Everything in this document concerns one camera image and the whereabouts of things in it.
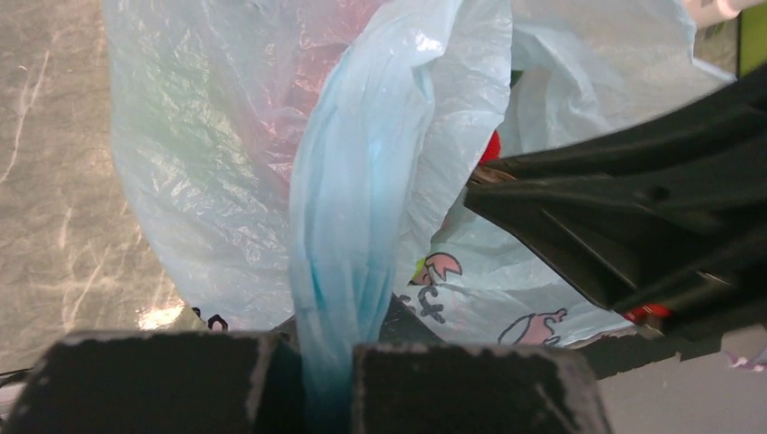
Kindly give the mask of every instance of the gray marble floor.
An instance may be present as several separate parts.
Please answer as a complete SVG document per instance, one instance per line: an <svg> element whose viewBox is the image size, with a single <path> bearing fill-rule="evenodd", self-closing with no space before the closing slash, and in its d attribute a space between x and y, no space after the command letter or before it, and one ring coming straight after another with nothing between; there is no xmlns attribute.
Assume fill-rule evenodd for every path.
<svg viewBox="0 0 767 434"><path fill-rule="evenodd" d="M0 8L0 373L72 329L202 328L112 166L99 0Z"/></svg>

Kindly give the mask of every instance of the blue plastic bag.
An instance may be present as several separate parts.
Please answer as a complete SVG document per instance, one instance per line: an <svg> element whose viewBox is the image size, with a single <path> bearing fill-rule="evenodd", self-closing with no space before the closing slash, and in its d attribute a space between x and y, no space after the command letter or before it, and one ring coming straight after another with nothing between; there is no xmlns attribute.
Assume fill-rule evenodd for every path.
<svg viewBox="0 0 767 434"><path fill-rule="evenodd" d="M478 27L491 19L495 26ZM290 283L314 420L348 409L352 348L377 340L393 288L408 281L428 249L437 228L423 214L447 211L446 201L429 210L413 199L436 181L416 187L419 164L445 180L444 197L454 200L502 119L509 24L508 5L493 0L393 1L373 16L322 89L290 182ZM460 38L450 36L472 31L478 51L489 56L472 61L471 52L454 52L440 70ZM440 80L453 89L435 89ZM472 80L482 89L468 89ZM478 95L489 101L475 105ZM453 112L461 106L464 112ZM457 136L466 139L456 142L462 149L441 142ZM441 152L427 154L426 146ZM402 240L421 244L401 250Z"/></svg>

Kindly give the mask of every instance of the printed plastic bag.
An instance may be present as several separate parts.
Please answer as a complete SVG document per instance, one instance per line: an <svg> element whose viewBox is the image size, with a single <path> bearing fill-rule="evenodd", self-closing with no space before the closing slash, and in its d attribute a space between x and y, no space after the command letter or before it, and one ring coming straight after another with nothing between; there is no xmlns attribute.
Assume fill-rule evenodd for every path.
<svg viewBox="0 0 767 434"><path fill-rule="evenodd" d="M733 80L693 59L696 27L675 0L513 0L512 9L512 66L523 73L498 128L506 156L650 120ZM447 220L426 266L396 290L443 339L583 344L630 325L462 205Z"/></svg>

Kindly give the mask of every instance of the cartoon character print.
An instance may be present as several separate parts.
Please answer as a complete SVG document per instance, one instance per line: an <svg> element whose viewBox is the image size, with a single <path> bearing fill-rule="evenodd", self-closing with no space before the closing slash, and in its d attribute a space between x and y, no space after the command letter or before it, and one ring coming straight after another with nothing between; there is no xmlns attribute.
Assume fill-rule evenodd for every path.
<svg viewBox="0 0 767 434"><path fill-rule="evenodd" d="M430 316L434 321L445 324L447 320L442 316L442 311L445 310L445 305L442 303L432 304L432 300L440 295L440 291L436 286L437 279L444 282L448 279L448 273L461 276L463 274L463 268L460 266L460 262L449 253L432 253L423 262L423 267L418 274L410 281L411 285L423 286L418 291L418 303L421 305L421 316ZM400 300L407 304L411 301L408 296L400 296ZM408 307L408 309L415 313L415 307Z"/></svg>
<svg viewBox="0 0 767 434"><path fill-rule="evenodd" d="M440 278L441 281L445 281L448 279L448 273L453 273L457 276L463 275L463 268L460 266L460 262L449 253L433 253L426 257L421 271L412 278L410 284L432 286L436 283L434 276Z"/></svg>
<svg viewBox="0 0 767 434"><path fill-rule="evenodd" d="M561 308L548 314L529 314L517 318L510 326L501 332L498 337L499 344L521 344L521 345L555 345L562 338L556 335L552 324L559 324L567 316L567 309ZM511 336L515 335L509 332L522 328L522 333L517 339L511 341Z"/></svg>
<svg viewBox="0 0 767 434"><path fill-rule="evenodd" d="M194 312L194 314L197 315L198 318L203 319L202 312L200 311L199 307L192 307L192 312ZM208 318L206 323L208 325L208 328L210 328L214 332L225 332L225 331L229 330L229 323L227 323L218 314Z"/></svg>
<svg viewBox="0 0 767 434"><path fill-rule="evenodd" d="M730 367L733 369L751 371L753 373L763 373L767 371L767 349L753 359L739 357L729 352L725 352L725 354L730 362Z"/></svg>

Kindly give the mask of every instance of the floor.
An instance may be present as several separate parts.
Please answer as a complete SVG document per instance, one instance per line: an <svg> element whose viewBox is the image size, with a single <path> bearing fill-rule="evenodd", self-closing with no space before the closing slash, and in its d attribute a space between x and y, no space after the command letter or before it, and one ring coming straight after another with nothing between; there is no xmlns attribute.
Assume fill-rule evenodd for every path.
<svg viewBox="0 0 767 434"><path fill-rule="evenodd" d="M696 54L733 69L735 32L701 33ZM73 329L204 328L142 238L112 167L98 0L4 0L0 149L0 373L28 367ZM606 379L616 432L764 432L767 374L725 365L720 354L669 359Z"/></svg>
<svg viewBox="0 0 767 434"><path fill-rule="evenodd" d="M202 328L112 167L99 1L2 9L0 372L28 367L75 328Z"/></svg>

